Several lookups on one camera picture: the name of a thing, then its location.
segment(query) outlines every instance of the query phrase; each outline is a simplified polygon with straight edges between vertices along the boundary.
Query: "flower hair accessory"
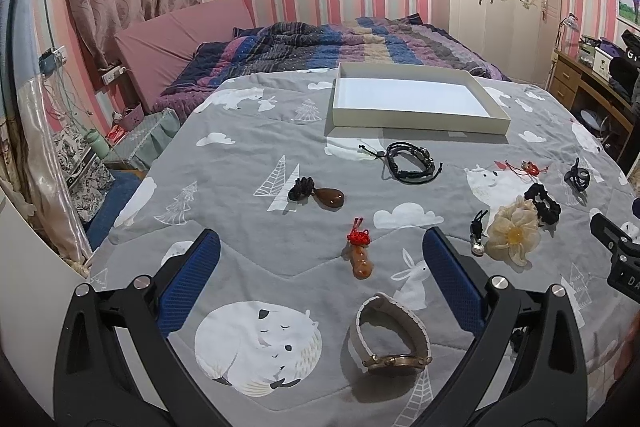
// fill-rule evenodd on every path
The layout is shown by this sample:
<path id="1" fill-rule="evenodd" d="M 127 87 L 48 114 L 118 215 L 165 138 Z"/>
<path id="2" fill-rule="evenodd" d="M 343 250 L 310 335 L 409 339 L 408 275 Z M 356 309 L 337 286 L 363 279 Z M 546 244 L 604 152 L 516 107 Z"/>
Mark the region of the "flower hair accessory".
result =
<path id="1" fill-rule="evenodd" d="M 515 203 L 501 206 L 487 229 L 484 249 L 496 261 L 507 256 L 518 266 L 527 264 L 527 253 L 540 243 L 538 212 L 530 200 L 518 196 Z"/>

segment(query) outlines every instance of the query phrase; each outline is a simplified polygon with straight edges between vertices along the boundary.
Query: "wooden desk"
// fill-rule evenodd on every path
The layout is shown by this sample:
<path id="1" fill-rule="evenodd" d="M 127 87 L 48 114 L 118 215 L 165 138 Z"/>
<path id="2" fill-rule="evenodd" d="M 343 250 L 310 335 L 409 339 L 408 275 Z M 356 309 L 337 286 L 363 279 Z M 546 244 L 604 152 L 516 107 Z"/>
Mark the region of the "wooden desk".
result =
<path id="1" fill-rule="evenodd" d="M 614 123 L 618 124 L 614 125 L 614 131 L 620 134 L 619 153 L 614 159 L 618 160 L 622 156 L 636 118 L 629 103 L 609 86 L 606 79 L 588 66 L 558 52 L 558 62 L 549 92 L 575 116 L 585 108 L 610 115 Z"/>

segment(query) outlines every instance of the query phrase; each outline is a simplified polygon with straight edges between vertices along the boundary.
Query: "pink headboard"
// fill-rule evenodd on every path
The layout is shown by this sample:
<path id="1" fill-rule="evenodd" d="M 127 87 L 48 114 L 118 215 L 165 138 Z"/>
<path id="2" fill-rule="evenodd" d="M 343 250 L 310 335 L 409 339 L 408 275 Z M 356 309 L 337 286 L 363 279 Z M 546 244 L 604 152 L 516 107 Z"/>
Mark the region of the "pink headboard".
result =
<path id="1" fill-rule="evenodd" d="M 122 63 L 146 111 L 203 42 L 227 42 L 233 28 L 252 28 L 243 0 L 216 0 L 134 24 L 115 35 Z"/>

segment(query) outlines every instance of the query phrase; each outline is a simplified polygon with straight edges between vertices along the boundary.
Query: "picture frame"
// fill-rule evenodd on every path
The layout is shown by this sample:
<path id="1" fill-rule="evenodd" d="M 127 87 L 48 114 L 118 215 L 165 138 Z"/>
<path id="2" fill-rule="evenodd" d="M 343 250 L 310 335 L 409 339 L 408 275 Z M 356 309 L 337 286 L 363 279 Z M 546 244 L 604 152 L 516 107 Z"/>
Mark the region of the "picture frame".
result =
<path id="1" fill-rule="evenodd" d="M 627 26 L 640 30 L 640 0 L 616 0 L 616 18 Z"/>

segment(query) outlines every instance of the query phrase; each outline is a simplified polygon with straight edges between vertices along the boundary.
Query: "blue gripper pad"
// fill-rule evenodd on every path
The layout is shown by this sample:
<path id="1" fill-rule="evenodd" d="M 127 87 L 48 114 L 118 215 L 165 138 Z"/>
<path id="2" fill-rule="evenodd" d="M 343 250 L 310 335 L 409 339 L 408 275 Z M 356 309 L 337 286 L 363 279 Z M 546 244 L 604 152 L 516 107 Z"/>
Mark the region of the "blue gripper pad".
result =
<path id="1" fill-rule="evenodd" d="M 188 259 L 158 301 L 156 324 L 164 338 L 167 338 L 172 331 L 177 331 L 182 327 L 204 285 L 218 264 L 220 260 L 218 234 L 215 232 L 206 233 L 191 246 L 185 256 L 188 256 Z"/>
<path id="2" fill-rule="evenodd" d="M 476 337 L 484 330 L 484 301 L 463 267 L 434 229 L 425 232 L 422 255 L 460 327 Z"/>

